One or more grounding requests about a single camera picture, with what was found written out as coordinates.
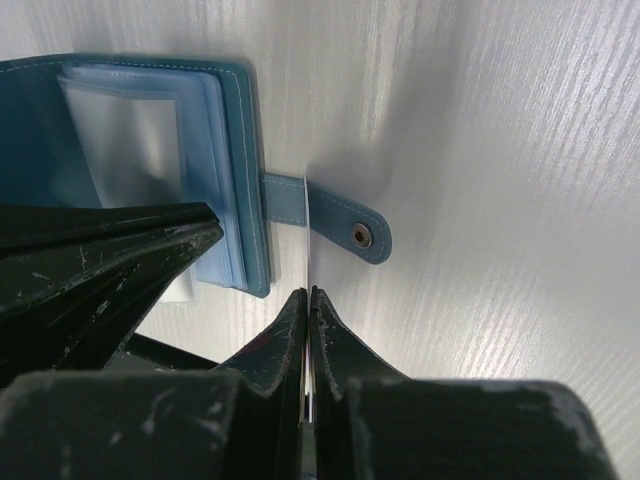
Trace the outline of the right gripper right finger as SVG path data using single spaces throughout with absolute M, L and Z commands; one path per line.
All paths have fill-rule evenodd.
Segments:
M 417 380 L 310 298 L 322 479 L 613 479 L 581 399 L 549 381 Z

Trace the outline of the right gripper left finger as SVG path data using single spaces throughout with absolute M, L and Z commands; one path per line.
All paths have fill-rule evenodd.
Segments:
M 1 396 L 5 479 L 296 479 L 306 293 L 212 370 L 37 372 Z

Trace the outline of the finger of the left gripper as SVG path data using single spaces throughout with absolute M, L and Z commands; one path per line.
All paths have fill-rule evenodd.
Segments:
M 1 382 L 101 370 L 223 237 L 203 203 L 1 208 Z

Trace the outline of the silver VIP card top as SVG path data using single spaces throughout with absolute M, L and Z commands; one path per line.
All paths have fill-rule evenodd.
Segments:
M 311 246 L 311 214 L 310 214 L 310 200 L 309 200 L 309 186 L 307 175 L 303 175 L 303 188 L 304 188 L 304 206 L 305 206 L 305 218 L 306 218 L 306 290 L 308 294 L 307 299 L 307 338 L 306 338 L 306 389 L 308 394 L 308 421 L 310 424 L 315 420 L 315 380 L 314 380 L 314 367 L 313 367 L 313 355 L 312 355 L 312 340 L 311 340 L 311 297 L 312 297 L 312 278 L 311 278 L 311 266 L 312 266 L 312 246 Z

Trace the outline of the blue leather card holder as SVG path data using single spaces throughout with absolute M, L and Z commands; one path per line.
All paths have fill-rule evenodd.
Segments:
M 269 223 L 311 229 L 365 262 L 392 251 L 378 212 L 269 174 L 249 70 L 231 61 L 60 54 L 1 65 L 1 199 L 46 207 L 202 202 L 222 239 L 168 287 L 199 282 L 267 296 Z

